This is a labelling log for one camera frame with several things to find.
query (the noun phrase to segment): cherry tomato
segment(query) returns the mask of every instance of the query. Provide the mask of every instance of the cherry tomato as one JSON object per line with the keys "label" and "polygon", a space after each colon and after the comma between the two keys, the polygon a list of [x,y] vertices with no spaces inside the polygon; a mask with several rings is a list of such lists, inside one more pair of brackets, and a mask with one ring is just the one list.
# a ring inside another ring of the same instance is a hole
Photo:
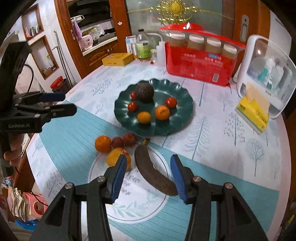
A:
{"label": "cherry tomato", "polygon": [[165,105],[168,107],[168,108],[175,108],[176,105],[177,105],[177,100],[173,97],[169,97],[165,100]]}
{"label": "cherry tomato", "polygon": [[135,93],[135,91],[131,92],[131,98],[132,98],[133,100],[136,100],[136,99],[137,99],[137,98],[136,98],[136,93]]}
{"label": "cherry tomato", "polygon": [[132,101],[131,103],[128,104],[128,111],[134,112],[137,109],[138,109],[138,107],[137,107],[137,103],[136,102],[133,102]]}

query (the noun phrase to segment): human hand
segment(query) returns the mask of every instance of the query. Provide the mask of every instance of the human hand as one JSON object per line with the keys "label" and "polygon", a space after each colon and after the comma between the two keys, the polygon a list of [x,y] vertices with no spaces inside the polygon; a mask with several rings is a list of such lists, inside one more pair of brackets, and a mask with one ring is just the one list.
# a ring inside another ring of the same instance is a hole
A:
{"label": "human hand", "polygon": [[16,167],[21,159],[22,142],[24,140],[24,134],[14,136],[14,139],[10,143],[10,151],[4,153],[4,159],[9,161],[11,166]]}

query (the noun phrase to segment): blue gripper pad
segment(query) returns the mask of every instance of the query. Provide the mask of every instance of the blue gripper pad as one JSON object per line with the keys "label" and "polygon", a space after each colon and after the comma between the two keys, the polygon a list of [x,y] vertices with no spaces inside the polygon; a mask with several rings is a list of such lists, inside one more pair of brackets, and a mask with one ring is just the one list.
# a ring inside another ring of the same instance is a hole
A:
{"label": "blue gripper pad", "polygon": [[119,167],[117,169],[116,175],[114,177],[113,183],[112,183],[112,191],[111,191],[111,200],[112,202],[115,202],[115,200],[119,196],[119,192],[121,189],[121,184],[123,182],[124,175],[126,173],[126,167],[127,167],[127,159],[125,155],[120,155],[117,163],[120,162]]}
{"label": "blue gripper pad", "polygon": [[170,168],[175,180],[176,188],[179,194],[179,197],[183,200],[184,203],[187,202],[188,196],[186,192],[186,183],[184,177],[181,173],[181,168],[183,165],[180,162],[178,155],[172,155],[170,158]]}
{"label": "blue gripper pad", "polygon": [[40,96],[41,102],[56,102],[56,101],[63,101],[66,96],[61,92],[56,93],[44,93]]}

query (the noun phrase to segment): fruit plate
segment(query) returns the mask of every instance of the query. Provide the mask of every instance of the fruit plate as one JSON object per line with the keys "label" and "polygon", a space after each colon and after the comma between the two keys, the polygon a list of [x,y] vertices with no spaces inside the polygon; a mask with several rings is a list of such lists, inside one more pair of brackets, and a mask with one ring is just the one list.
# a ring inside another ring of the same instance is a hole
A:
{"label": "fruit plate", "polygon": [[[154,88],[153,103],[144,104],[139,100],[132,100],[131,92],[135,91],[140,83],[149,83]],[[177,100],[176,108],[170,109],[170,117],[167,120],[158,120],[154,111],[160,105],[165,105],[165,100],[173,97]],[[128,111],[128,104],[131,101],[137,103],[138,109],[135,112]],[[147,111],[151,115],[151,123],[140,124],[137,115]],[[193,99],[188,91],[178,83],[169,80],[150,79],[141,80],[137,84],[130,85],[125,91],[119,94],[114,104],[114,114],[123,128],[137,133],[140,136],[164,136],[180,130],[189,122],[193,113]]]}

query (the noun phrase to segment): brown overripe banana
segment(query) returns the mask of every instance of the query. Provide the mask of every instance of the brown overripe banana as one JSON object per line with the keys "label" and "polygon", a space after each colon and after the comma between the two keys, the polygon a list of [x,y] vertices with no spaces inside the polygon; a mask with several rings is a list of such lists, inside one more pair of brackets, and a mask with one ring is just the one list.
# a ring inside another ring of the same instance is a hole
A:
{"label": "brown overripe banana", "polygon": [[157,190],[169,196],[178,195],[174,182],[154,168],[147,149],[148,142],[149,139],[145,139],[135,150],[135,161],[139,172]]}

